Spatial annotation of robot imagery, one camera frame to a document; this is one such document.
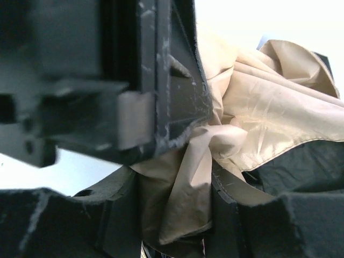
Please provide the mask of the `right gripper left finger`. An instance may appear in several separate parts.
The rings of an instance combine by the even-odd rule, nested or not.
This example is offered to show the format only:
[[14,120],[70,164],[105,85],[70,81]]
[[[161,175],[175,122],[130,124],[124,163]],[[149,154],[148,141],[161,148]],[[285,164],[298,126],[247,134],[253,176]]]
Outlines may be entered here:
[[68,197],[1,191],[1,257],[139,257],[137,176],[121,167]]

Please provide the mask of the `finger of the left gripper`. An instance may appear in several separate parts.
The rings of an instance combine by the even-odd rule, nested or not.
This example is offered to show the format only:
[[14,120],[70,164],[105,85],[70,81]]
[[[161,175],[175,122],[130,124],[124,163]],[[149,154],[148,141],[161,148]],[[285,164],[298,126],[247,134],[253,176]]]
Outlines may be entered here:
[[211,117],[212,103],[197,47],[194,1],[156,1],[155,155],[182,147]]

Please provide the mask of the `beige folding umbrella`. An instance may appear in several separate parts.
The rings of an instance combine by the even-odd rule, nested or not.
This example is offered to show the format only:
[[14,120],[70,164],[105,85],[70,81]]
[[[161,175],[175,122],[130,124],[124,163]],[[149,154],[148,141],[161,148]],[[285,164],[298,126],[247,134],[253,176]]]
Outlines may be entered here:
[[214,162],[271,195],[343,175],[343,102],[319,57],[284,40],[240,48],[208,29],[197,40],[211,120],[133,166],[144,243],[172,257],[203,255],[194,237],[211,227]]

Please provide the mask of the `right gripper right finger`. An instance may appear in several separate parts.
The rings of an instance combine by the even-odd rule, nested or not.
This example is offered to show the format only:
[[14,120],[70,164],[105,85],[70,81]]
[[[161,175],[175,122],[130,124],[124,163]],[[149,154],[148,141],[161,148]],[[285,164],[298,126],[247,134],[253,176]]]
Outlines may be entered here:
[[278,197],[212,166],[210,257],[343,257],[343,195]]

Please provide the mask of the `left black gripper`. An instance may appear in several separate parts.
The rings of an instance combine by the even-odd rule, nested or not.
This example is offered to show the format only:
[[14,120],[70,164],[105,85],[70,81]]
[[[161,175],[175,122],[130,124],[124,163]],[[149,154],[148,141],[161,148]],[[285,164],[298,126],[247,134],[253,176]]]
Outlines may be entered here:
[[1,1],[1,153],[131,165],[153,152],[153,1]]

